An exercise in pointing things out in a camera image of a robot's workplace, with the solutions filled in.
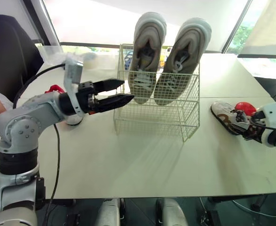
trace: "wire rack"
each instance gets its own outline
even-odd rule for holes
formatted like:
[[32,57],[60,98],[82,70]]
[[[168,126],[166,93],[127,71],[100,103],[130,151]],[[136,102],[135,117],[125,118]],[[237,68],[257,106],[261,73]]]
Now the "wire rack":
[[[132,52],[133,45],[120,45],[118,79],[125,83],[117,93],[135,98],[114,110],[117,134],[180,136],[185,142],[199,127],[199,66],[193,74],[129,71],[126,59]],[[167,55],[166,49],[161,53]],[[145,89],[135,84],[137,77],[151,85]]]

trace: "red ball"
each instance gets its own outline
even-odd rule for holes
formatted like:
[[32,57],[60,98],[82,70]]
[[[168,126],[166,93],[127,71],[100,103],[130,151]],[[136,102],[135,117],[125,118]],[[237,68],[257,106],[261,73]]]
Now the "red ball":
[[235,109],[243,110],[247,116],[252,116],[256,112],[256,108],[248,102],[239,102]]

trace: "robotic arm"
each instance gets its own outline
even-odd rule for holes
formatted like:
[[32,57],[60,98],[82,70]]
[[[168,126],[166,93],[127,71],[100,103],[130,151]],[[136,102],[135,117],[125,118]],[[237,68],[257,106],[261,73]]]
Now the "robotic arm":
[[38,95],[0,114],[0,225],[37,225],[35,209],[45,199],[37,161],[38,138],[45,128],[76,113],[83,116],[122,107],[134,97],[118,94],[98,100],[95,95],[124,82],[80,83],[81,71],[82,64],[67,59],[64,85],[68,93]]
[[254,139],[267,147],[276,147],[276,102],[264,105],[250,118],[250,127],[244,132],[246,140]]

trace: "sneaker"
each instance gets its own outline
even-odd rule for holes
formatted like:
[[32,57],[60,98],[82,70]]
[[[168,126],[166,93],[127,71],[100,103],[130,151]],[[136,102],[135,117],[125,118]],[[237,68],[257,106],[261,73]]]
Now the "sneaker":
[[234,106],[216,101],[211,105],[214,117],[233,135],[241,135],[249,129],[250,123],[242,110],[236,110]]
[[[163,73],[192,74],[211,39],[211,27],[201,18],[187,20],[180,27]],[[186,89],[191,76],[162,74],[154,93],[158,105],[167,105]]]
[[134,52],[129,67],[128,85],[134,100],[144,104],[156,85],[156,74],[161,48],[166,35],[164,18],[154,12],[144,13],[134,31]]

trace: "white table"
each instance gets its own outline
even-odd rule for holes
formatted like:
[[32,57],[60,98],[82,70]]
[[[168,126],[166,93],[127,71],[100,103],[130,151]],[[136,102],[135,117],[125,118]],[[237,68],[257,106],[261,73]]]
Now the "white table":
[[[232,57],[204,55],[202,70],[210,71],[212,76],[205,72],[201,74],[201,124],[184,144],[174,137],[117,136],[112,111],[87,116],[76,127],[59,123],[61,171],[55,198],[275,193],[275,148],[230,135],[209,110],[217,98],[231,104],[247,101],[255,107],[273,101],[236,59],[232,64],[235,70],[217,66],[208,70],[206,67],[207,59],[210,61],[208,65],[226,66],[232,62]],[[113,73],[94,71],[93,75],[84,74],[82,80],[115,77]],[[42,93],[54,83],[62,85],[62,82],[63,71],[56,69],[37,79],[21,101]],[[228,83],[248,86],[247,94],[238,90],[230,93]],[[40,174],[45,178],[47,197],[54,186],[56,158],[56,135],[50,127],[39,138]]]

